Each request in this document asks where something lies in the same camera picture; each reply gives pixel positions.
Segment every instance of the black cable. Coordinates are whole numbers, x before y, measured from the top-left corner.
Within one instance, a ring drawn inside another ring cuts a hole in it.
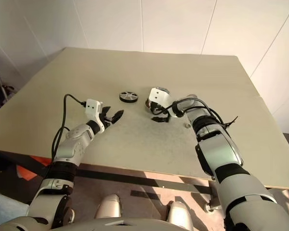
[[[62,137],[62,133],[63,133],[63,130],[64,130],[64,127],[65,127],[65,123],[66,123],[66,98],[67,97],[71,97],[72,99],[74,99],[76,102],[80,103],[81,105],[85,106],[85,102],[81,102],[79,101],[78,99],[76,99],[74,96],[72,96],[71,94],[66,94],[63,98],[63,118],[62,118],[62,125],[61,127],[59,128],[58,132],[59,132],[59,135],[56,134],[56,136],[58,136],[58,140],[55,144],[55,148],[53,149],[52,148],[52,160],[54,159],[54,156],[56,155],[57,153],[57,149],[58,149],[58,146],[59,146],[59,143],[60,143],[60,140],[61,140],[61,137]]]
[[[190,107],[190,108],[187,108],[183,111],[183,113],[185,114],[186,112],[188,112],[190,109],[196,109],[196,108],[205,108],[205,106],[194,106],[194,107]],[[220,117],[219,114],[217,114],[217,112],[215,112],[212,108],[210,108],[210,110],[216,115],[216,117],[218,118],[218,120],[220,121],[221,124],[223,124],[223,120],[222,118]]]
[[[176,103],[182,103],[182,102],[188,101],[188,100],[195,100],[195,101],[201,102],[201,103],[204,105],[204,107],[208,110],[208,112],[210,113],[210,115],[211,115],[211,116],[214,116],[213,113],[211,112],[210,108],[206,105],[206,103],[203,102],[202,100],[198,99],[198,98],[185,98],[185,99],[181,99],[181,100],[177,101]],[[155,115],[155,116],[160,115],[160,114],[166,112],[166,111],[167,111],[168,109],[170,109],[171,107],[172,107],[172,104],[171,104],[170,106],[166,107],[165,109],[161,110],[161,111],[158,112],[158,113],[153,113],[153,115]]]

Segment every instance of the orange object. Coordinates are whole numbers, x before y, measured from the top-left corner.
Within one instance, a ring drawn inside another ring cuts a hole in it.
[[[31,156],[36,161],[39,161],[44,166],[48,166],[51,164],[52,160],[50,158]],[[19,177],[24,178],[25,180],[31,180],[36,177],[34,172],[29,171],[28,169],[21,167],[19,165],[16,166],[17,174]]]

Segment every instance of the table surface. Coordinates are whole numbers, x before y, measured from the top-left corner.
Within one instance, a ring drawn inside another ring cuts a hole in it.
[[[150,120],[145,100],[156,86],[175,99],[196,94],[225,122],[238,116],[228,131],[244,168],[266,187],[289,189],[289,145],[235,56],[66,48],[0,109],[0,150],[51,157],[63,96],[71,93],[103,101],[110,114],[124,109],[118,123],[95,137],[83,163],[209,180],[186,116]],[[136,92],[138,102],[121,102],[123,91]],[[68,99],[66,126],[86,122],[84,108]]]

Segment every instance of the table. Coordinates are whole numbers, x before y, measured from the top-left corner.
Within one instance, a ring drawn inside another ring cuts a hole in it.
[[[95,137],[83,163],[210,180],[187,118],[150,120],[145,100],[156,86],[175,99],[196,94],[225,122],[239,116],[228,131],[244,168],[266,187],[289,189],[289,145],[235,56],[66,48],[0,109],[0,151],[51,157],[63,96],[70,93],[103,101],[110,114],[124,109],[118,123]],[[138,102],[121,102],[123,91],[136,92]],[[68,100],[66,125],[86,122],[84,108]]]

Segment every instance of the white wall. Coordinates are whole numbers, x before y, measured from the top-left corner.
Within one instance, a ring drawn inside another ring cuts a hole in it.
[[[64,47],[237,55],[289,133],[289,0],[0,0],[0,73],[21,88]]]

